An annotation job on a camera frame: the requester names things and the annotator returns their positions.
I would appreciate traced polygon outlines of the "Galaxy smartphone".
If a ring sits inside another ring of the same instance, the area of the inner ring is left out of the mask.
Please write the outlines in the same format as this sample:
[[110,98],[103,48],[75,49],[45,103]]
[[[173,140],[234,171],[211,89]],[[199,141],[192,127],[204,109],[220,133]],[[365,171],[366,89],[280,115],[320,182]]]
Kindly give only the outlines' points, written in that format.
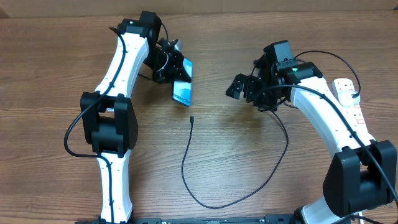
[[[193,62],[185,58],[183,67],[190,78],[193,78]],[[176,102],[189,107],[192,100],[192,83],[174,81],[172,99]]]

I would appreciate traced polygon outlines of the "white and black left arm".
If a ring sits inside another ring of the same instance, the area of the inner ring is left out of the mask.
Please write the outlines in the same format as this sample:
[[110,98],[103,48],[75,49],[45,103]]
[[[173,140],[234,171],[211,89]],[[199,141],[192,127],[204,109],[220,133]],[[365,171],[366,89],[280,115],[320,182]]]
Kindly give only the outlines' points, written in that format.
[[141,67],[152,70],[153,82],[172,84],[173,100],[184,106],[192,103],[193,62],[181,53],[181,40],[159,36],[163,28],[160,17],[150,11],[112,28],[118,39],[108,71],[95,91],[82,94],[81,112],[65,133],[67,141],[82,121],[93,150],[89,157],[98,161],[103,205],[95,223],[132,223],[129,158],[139,126],[131,97]]

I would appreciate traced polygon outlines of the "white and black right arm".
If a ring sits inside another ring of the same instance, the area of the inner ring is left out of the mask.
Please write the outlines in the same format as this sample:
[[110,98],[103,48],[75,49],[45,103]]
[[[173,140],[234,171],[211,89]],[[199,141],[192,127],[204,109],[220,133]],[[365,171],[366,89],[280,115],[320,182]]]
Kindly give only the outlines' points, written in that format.
[[323,195],[296,209],[290,223],[348,223],[358,212],[397,201],[397,151],[355,128],[312,62],[299,63],[288,40],[264,48],[254,61],[258,74],[235,76],[226,95],[243,96],[261,111],[291,101],[311,122],[331,156]]

